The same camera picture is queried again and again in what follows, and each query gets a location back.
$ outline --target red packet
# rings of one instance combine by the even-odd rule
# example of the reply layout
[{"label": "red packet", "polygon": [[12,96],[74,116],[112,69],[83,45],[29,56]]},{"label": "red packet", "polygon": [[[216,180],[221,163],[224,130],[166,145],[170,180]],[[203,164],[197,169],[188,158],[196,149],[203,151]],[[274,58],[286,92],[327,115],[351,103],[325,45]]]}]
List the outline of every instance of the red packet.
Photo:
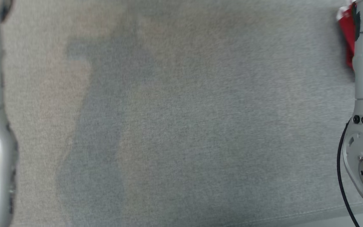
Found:
[{"label": "red packet", "polygon": [[353,8],[356,7],[355,0],[350,0],[348,6],[343,6],[338,10],[337,20],[341,31],[347,42],[346,62],[353,69],[353,57],[355,49],[355,23],[353,19]]}]

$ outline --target black screw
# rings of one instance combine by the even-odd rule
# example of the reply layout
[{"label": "black screw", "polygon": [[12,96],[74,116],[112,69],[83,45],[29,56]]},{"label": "black screw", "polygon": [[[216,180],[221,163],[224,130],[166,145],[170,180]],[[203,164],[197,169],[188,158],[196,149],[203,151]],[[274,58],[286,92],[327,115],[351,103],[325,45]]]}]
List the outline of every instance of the black screw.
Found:
[{"label": "black screw", "polygon": [[356,124],[359,124],[359,121],[360,121],[360,117],[358,115],[355,115],[353,118],[353,122]]}]

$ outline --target gray fabric surface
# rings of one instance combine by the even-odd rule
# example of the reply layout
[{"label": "gray fabric surface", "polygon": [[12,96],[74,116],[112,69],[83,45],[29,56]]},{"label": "gray fabric surface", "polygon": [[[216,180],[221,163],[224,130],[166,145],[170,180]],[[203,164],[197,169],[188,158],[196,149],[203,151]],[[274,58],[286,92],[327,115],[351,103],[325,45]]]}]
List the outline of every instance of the gray fabric surface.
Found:
[{"label": "gray fabric surface", "polygon": [[[13,226],[290,226],[346,215],[342,1],[21,0],[3,26]],[[344,186],[363,212],[345,170]]]}]

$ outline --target red object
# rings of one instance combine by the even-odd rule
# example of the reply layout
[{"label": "red object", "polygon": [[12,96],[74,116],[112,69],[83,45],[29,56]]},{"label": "red object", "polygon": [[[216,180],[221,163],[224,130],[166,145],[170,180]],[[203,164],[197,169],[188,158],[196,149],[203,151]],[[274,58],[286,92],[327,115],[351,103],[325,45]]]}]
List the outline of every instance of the red object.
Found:
[{"label": "red object", "polygon": [[341,30],[347,41],[346,62],[349,67],[353,68],[353,57],[355,50],[355,23],[352,15],[352,6],[342,13],[342,18],[338,20]]}]

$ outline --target black cable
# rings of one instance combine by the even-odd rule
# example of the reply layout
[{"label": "black cable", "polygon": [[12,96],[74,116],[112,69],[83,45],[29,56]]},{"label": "black cable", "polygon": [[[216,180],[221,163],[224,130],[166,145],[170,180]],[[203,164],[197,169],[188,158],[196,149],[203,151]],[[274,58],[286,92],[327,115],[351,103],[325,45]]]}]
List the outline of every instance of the black cable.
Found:
[{"label": "black cable", "polygon": [[14,0],[3,0],[1,4],[1,12],[0,12],[0,20],[1,22],[4,22],[7,15],[12,9]]},{"label": "black cable", "polygon": [[337,177],[338,177],[338,184],[340,185],[341,195],[343,196],[343,200],[345,203],[345,207],[347,208],[348,213],[350,214],[351,219],[353,220],[353,223],[355,227],[359,227],[359,224],[350,208],[350,204],[348,203],[347,197],[345,196],[344,187],[343,187],[343,181],[341,180],[341,169],[340,169],[340,157],[341,157],[341,148],[343,147],[344,142],[344,135],[347,131],[348,124],[351,120],[347,122],[345,125],[343,134],[341,135],[340,143],[338,144],[338,151],[337,151]]}]

